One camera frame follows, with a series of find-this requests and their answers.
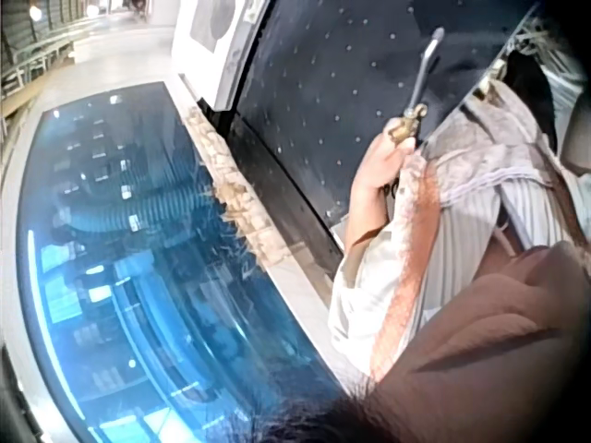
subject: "sleeve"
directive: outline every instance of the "sleeve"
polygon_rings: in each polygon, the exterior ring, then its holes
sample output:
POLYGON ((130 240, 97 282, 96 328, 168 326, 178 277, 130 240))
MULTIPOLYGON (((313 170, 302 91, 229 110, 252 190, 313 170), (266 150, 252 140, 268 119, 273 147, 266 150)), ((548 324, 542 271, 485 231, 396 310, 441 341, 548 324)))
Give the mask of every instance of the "sleeve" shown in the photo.
POLYGON ((370 373, 374 341, 402 273, 402 269, 396 271, 389 226, 352 248, 337 270, 332 287, 332 344, 366 375, 370 373))

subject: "striped fabric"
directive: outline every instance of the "striped fabric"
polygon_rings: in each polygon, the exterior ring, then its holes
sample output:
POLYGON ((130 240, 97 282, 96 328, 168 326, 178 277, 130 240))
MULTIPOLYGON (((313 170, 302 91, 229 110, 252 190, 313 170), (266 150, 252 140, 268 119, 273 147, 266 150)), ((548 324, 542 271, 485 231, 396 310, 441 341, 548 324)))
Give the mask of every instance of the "striped fabric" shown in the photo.
MULTIPOLYGON (((402 339, 391 343, 392 361, 416 332, 474 279, 501 206, 524 248, 572 240, 552 181, 540 161, 540 155, 553 154, 544 150, 545 141, 539 137, 535 119, 513 92, 504 85, 496 86, 496 92, 496 104, 468 102, 466 108, 477 116, 476 121, 463 113, 453 115, 453 125, 438 135, 437 143, 430 146, 431 155, 425 155, 438 163, 440 227, 411 318, 402 339)), ((588 239, 591 176, 576 177, 554 157, 550 159, 564 178, 576 218, 588 239)), ((405 169, 410 163, 401 171, 402 189, 413 187, 413 183, 403 183, 406 177, 413 180, 405 169)), ((396 305, 393 300, 401 285, 401 270, 412 254, 400 235, 405 229, 401 219, 408 221, 407 216, 395 210, 392 222, 373 240, 352 249, 333 285, 329 314, 332 342, 367 375, 371 375, 377 337, 384 323, 392 321, 386 314, 396 305)))

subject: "person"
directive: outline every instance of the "person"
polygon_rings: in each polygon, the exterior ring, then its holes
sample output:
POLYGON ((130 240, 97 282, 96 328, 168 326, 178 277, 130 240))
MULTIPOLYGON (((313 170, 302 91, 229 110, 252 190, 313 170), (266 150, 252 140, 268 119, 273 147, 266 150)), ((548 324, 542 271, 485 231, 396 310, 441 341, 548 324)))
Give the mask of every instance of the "person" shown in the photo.
POLYGON ((422 150, 386 125, 351 188, 329 326, 338 351, 380 381, 431 318, 534 246, 591 235, 591 180, 567 170, 529 108, 492 80, 422 150), (383 187, 399 176, 389 220, 383 187))
POLYGON ((356 173, 330 310, 335 346, 369 383, 328 404, 296 402, 254 424, 248 441, 586 433, 588 175, 559 162, 539 119, 498 81, 422 150, 412 138, 390 141, 398 124, 356 173), (397 176, 390 220, 384 187, 397 176))
POLYGON ((568 242, 530 249, 457 294, 371 389, 292 405, 253 425, 247 441, 582 438, 591 394, 588 270, 586 252, 568 242))

